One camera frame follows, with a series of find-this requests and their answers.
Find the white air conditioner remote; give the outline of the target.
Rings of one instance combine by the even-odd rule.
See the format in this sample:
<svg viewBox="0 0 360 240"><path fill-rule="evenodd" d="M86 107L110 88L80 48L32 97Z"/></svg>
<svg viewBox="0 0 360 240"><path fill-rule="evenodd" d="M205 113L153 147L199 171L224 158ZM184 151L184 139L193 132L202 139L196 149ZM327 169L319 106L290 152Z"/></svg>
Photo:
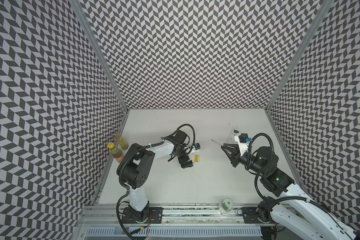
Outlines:
<svg viewBox="0 0 360 240"><path fill-rule="evenodd" d="M201 156L200 155L194 155L193 156L193 162L198 164L200 163L200 160L201 160Z"/></svg>

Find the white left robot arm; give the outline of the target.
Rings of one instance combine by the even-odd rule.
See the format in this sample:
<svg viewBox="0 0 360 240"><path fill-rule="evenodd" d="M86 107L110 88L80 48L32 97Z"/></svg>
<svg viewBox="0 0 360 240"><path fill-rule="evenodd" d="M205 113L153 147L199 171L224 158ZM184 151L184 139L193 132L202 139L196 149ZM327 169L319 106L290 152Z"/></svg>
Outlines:
<svg viewBox="0 0 360 240"><path fill-rule="evenodd" d="M144 183L147 181L154 160L169 156L169 161L178 159L181 168L193 166L189 154L199 145L196 143L196 132L192 125L180 125L172 134L162 137L159 143L141 146L133 144L129 148L122 163L117 169L119 183L126 189L126 194L120 197L117 206L124 198L129 198L129 203L123 209L119 218L124 224L147 224L161 222L162 208L150 207Z"/></svg>

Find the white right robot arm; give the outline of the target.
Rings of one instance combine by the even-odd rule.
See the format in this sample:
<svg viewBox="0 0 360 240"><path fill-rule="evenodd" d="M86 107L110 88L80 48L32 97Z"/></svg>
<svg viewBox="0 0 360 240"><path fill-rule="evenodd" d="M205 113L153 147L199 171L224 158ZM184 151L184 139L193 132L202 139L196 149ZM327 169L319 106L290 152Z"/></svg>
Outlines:
<svg viewBox="0 0 360 240"><path fill-rule="evenodd" d="M254 187L262 199L256 211L260 222L275 222L304 240L360 240L360 230L336 219L277 167L279 158L269 135L240 134L235 141L221 149L233 167L242 164L255 176Z"/></svg>

